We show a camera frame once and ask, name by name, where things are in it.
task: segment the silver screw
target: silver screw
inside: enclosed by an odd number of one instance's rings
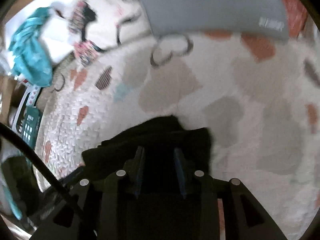
[[[88,179],[81,179],[80,181],[80,185],[81,186],[87,186],[89,184],[89,180]]]
[[[241,181],[240,181],[239,179],[237,179],[237,178],[234,178],[234,179],[231,180],[231,183],[232,183],[233,185],[239,186],[240,183],[241,183]]]
[[[195,175],[197,177],[202,177],[204,175],[204,172],[203,171],[195,171]]]
[[[124,170],[119,170],[119,171],[117,171],[116,174],[117,174],[117,176],[122,177],[122,176],[125,175],[125,171]]]

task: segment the black cloth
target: black cloth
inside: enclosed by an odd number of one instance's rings
[[[103,141],[95,149],[84,151],[84,175],[90,180],[105,179],[133,159],[138,146],[150,152],[157,145],[172,150],[181,148],[196,169],[208,172],[211,140],[207,128],[184,130],[175,116],[156,117]]]

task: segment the laptop logo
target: laptop logo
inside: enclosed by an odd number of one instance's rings
[[[265,17],[260,17],[259,26],[266,29],[272,29],[278,32],[282,32],[282,29],[284,28],[284,22],[280,22],[280,21],[265,18]]]

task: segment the twisted teal cloth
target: twisted teal cloth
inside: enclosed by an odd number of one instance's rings
[[[41,27],[50,17],[50,7],[40,7],[11,37],[9,51],[15,56],[12,73],[21,73],[33,85],[48,87],[52,82],[52,65],[38,38]]]

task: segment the gray laptop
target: gray laptop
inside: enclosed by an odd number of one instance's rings
[[[282,0],[140,0],[155,36],[230,30],[289,38]]]

